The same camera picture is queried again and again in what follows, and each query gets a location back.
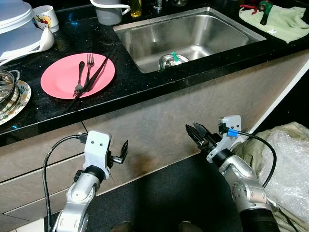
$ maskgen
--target yellow bottle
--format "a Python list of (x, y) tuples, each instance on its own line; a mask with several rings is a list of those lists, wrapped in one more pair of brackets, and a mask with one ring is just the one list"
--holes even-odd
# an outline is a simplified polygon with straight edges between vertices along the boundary
[(133, 18), (141, 16), (141, 0), (131, 0), (131, 16)]

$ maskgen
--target stainless steel sink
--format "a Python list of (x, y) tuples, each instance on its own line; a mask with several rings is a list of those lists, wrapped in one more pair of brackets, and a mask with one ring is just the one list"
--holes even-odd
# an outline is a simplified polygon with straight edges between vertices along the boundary
[(266, 39), (209, 7), (113, 29), (142, 73), (159, 70), (171, 52), (194, 60)]

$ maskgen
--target kitchen counter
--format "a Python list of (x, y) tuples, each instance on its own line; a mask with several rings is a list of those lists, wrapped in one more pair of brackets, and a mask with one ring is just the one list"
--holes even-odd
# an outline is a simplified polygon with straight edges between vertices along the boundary
[[(112, 27), (99, 24), (92, 6), (57, 12), (60, 30), (54, 33), (56, 41), (54, 46), (46, 52), (26, 56), (2, 67), (5, 70), (19, 70), (20, 79), (30, 85), (32, 95), (20, 114), (0, 126), (0, 146), (308, 48), (309, 35), (287, 44), (246, 24), (238, 17), (239, 8), (235, 5), (235, 1), (230, 1), (232, 5), (229, 5), (228, 1), (216, 1), (215, 4), (201, 4), (201, 2), (203, 1), (194, 1), (186, 8), (168, 8), (160, 14), (153, 14), (151, 7), (146, 4), (143, 8), (146, 16), (138, 20), (210, 6), (267, 39), (193, 60), (178, 67), (144, 74), (138, 70)], [(126, 15), (122, 23), (132, 21), (134, 20)], [(116, 55), (112, 58), (116, 74), (113, 81), (103, 91), (81, 99), (67, 112), (70, 101), (56, 99), (42, 90), (41, 75), (52, 63), (77, 53), (92, 52), (107, 55), (112, 46), (117, 49)]]

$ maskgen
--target pink plate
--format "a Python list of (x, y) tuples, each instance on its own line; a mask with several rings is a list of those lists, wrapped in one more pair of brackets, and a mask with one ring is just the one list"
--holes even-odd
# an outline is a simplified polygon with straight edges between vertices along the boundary
[[(93, 54), (95, 65), (90, 70), (90, 78), (103, 63), (105, 56)], [(74, 99), (73, 93), (78, 84), (79, 63), (85, 62), (82, 74), (81, 85), (84, 86), (87, 76), (87, 53), (76, 54), (64, 57), (49, 66), (42, 75), (42, 89), (49, 95), (61, 99)], [(110, 59), (107, 60), (105, 67), (98, 76), (92, 90), (84, 93), (81, 98), (99, 92), (106, 87), (115, 75), (115, 67)]]

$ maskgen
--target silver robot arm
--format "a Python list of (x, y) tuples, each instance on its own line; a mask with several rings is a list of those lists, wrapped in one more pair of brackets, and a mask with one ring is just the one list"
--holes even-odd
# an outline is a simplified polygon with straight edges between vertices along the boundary
[(53, 232), (84, 232), (88, 224), (88, 209), (94, 200), (100, 183), (110, 176), (113, 163), (123, 163), (127, 155), (128, 141), (119, 157), (111, 156), (111, 135), (90, 131), (85, 135), (85, 163), (79, 170), (67, 193), (67, 202), (59, 213)]
[(240, 215), (244, 232), (279, 232), (277, 223), (267, 203), (264, 188), (254, 170), (230, 148), (237, 140), (233, 129), (241, 131), (240, 116), (221, 118), (218, 134), (210, 133), (204, 126), (194, 123), (186, 125), (189, 136), (195, 141), (207, 161), (215, 163), (224, 176)]

